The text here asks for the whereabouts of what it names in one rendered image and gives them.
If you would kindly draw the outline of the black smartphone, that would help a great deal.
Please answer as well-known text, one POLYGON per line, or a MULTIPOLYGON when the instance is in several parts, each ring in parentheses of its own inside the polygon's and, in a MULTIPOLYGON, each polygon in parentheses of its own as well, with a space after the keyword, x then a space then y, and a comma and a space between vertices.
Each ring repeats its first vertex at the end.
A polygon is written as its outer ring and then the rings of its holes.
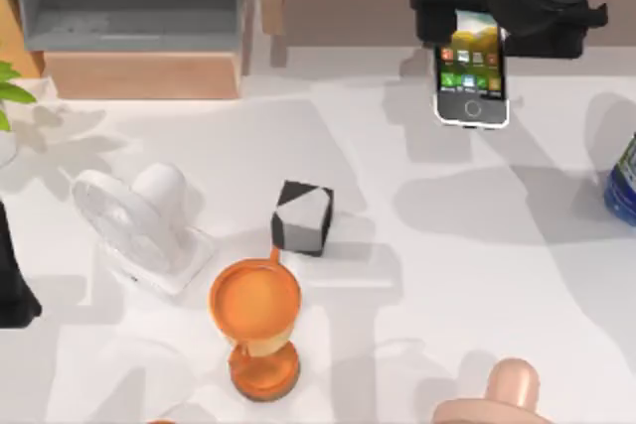
POLYGON ((455 14, 451 40, 434 49, 434 112, 446 125, 502 129, 510 119, 506 33, 487 13, 455 14))

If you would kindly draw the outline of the blue bottle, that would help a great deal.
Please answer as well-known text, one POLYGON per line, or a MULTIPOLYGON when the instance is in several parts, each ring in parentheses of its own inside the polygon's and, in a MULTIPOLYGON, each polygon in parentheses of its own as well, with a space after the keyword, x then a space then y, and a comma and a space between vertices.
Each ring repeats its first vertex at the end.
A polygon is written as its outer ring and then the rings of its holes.
POLYGON ((610 171, 603 198, 609 211, 636 227, 636 132, 610 171))

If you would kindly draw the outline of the black and white cube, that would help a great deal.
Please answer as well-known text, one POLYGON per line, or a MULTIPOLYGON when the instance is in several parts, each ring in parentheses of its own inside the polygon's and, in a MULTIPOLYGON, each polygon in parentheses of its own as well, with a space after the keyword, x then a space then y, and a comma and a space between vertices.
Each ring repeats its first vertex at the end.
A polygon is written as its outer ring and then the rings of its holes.
POLYGON ((330 188, 286 180, 270 221, 272 244, 280 250, 322 256, 334 199, 330 188))

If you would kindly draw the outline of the pale wooden drawer front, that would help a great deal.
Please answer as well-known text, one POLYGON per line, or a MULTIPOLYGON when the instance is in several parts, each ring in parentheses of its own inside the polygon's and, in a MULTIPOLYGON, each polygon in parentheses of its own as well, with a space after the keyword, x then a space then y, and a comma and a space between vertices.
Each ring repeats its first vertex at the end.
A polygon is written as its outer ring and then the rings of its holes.
POLYGON ((229 52, 45 52, 63 99, 235 99, 242 55, 229 52))

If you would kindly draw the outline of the orange trophy cup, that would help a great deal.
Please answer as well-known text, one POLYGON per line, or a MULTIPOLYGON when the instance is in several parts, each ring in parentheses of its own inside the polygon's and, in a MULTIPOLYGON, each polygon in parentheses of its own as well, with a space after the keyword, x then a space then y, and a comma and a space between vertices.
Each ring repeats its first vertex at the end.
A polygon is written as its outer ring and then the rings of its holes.
POLYGON ((247 258, 226 267, 215 279, 208 307, 230 342, 230 378, 251 401, 271 402, 288 394, 300 373, 291 341, 302 305, 295 276, 272 247, 266 258, 247 258))

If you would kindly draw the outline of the pink bottle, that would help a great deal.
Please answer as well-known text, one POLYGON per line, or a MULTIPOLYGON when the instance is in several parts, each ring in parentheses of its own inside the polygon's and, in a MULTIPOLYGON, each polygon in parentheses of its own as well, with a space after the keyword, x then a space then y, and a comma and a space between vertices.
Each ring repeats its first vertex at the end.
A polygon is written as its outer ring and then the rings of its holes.
POLYGON ((457 398, 437 405, 431 424, 554 424, 537 412, 541 382, 526 360, 507 357, 490 371, 481 398, 457 398))

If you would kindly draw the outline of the white table fan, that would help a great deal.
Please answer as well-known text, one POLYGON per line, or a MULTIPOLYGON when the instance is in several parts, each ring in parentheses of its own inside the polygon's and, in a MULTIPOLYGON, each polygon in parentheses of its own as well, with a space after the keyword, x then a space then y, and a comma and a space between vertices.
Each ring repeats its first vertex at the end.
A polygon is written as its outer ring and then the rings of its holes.
POLYGON ((78 175, 76 208, 123 277, 164 296, 180 295, 215 253, 212 239, 184 217, 188 182, 168 163, 126 183, 97 170, 78 175))

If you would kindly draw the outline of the green plant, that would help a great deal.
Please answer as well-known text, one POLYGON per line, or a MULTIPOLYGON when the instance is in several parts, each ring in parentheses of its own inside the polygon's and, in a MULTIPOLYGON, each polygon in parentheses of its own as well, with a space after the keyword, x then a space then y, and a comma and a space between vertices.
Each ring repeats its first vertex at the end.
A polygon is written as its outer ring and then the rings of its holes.
POLYGON ((30 91, 13 83, 14 79, 20 77, 21 75, 10 63, 0 61, 0 131, 11 131, 11 125, 4 108, 6 101, 21 104, 32 104, 36 102, 36 97, 30 91))

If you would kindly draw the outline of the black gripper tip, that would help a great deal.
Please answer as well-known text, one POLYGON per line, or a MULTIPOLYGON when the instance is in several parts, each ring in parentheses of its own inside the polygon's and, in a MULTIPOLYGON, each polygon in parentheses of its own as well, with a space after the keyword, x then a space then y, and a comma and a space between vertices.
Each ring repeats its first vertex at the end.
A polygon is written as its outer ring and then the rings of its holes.
POLYGON ((6 210, 0 200, 0 330, 24 329, 42 311, 18 265, 6 210))

